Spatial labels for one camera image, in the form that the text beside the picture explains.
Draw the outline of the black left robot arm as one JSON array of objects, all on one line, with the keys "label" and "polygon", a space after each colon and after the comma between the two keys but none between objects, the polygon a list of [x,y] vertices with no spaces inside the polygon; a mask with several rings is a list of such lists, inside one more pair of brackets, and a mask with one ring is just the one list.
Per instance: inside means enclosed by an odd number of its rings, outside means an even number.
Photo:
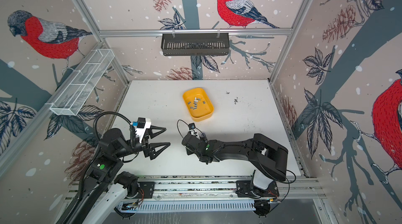
[{"label": "black left robot arm", "polygon": [[81,176],[79,189],[68,208],[59,218],[60,224],[82,224],[93,220],[102,223],[112,209],[117,209],[126,197],[134,198],[139,207],[144,199],[152,196],[154,183],[140,184],[138,177],[120,169],[125,156],[143,152],[155,159],[168,142],[140,143],[138,137],[126,140],[118,128],[107,131],[98,142],[98,151]]}]

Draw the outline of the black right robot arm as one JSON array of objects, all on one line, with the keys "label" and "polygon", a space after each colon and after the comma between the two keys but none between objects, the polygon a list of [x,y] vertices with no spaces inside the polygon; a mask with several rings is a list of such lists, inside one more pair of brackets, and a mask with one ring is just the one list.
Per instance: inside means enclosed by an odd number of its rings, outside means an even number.
[{"label": "black right robot arm", "polygon": [[276,183],[286,182],[289,151],[265,135],[256,133],[245,141],[223,142],[188,133],[182,145],[188,155],[196,155],[205,164],[225,160],[250,162],[255,170],[250,181],[236,181],[238,197],[279,198]]}]

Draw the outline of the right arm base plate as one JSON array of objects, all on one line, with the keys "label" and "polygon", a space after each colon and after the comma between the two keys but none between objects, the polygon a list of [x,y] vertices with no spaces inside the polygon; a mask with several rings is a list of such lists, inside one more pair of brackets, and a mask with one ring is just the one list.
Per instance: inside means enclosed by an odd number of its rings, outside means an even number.
[{"label": "right arm base plate", "polygon": [[236,181],[236,195],[239,198],[278,198],[279,192],[275,181],[271,182],[267,189],[260,189],[252,184],[251,181]]}]

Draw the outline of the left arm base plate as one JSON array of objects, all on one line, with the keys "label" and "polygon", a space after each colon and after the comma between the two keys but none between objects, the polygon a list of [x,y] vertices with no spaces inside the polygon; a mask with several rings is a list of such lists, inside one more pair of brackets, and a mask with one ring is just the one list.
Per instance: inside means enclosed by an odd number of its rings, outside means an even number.
[{"label": "left arm base plate", "polygon": [[127,199],[151,199],[155,189],[155,182],[136,182],[127,188]]}]

